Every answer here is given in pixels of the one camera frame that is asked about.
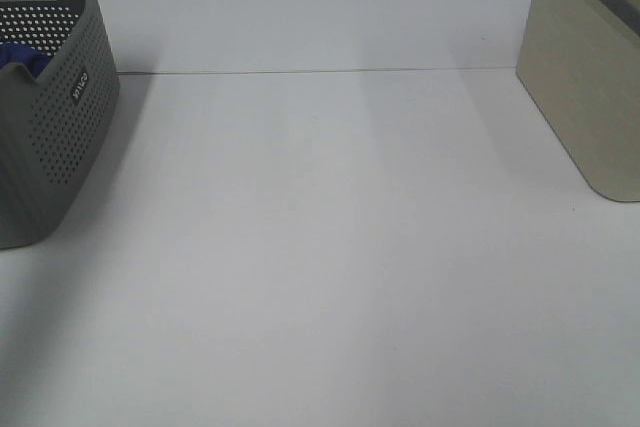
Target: perforated basket wall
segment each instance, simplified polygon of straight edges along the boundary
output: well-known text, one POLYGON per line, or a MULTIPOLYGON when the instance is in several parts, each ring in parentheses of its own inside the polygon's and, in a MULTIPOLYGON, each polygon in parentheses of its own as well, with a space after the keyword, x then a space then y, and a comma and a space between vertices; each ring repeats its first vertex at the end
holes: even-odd
POLYGON ((62 220, 104 140, 119 92, 97 0, 0 2, 0 43, 51 58, 34 79, 0 70, 0 248, 62 220))

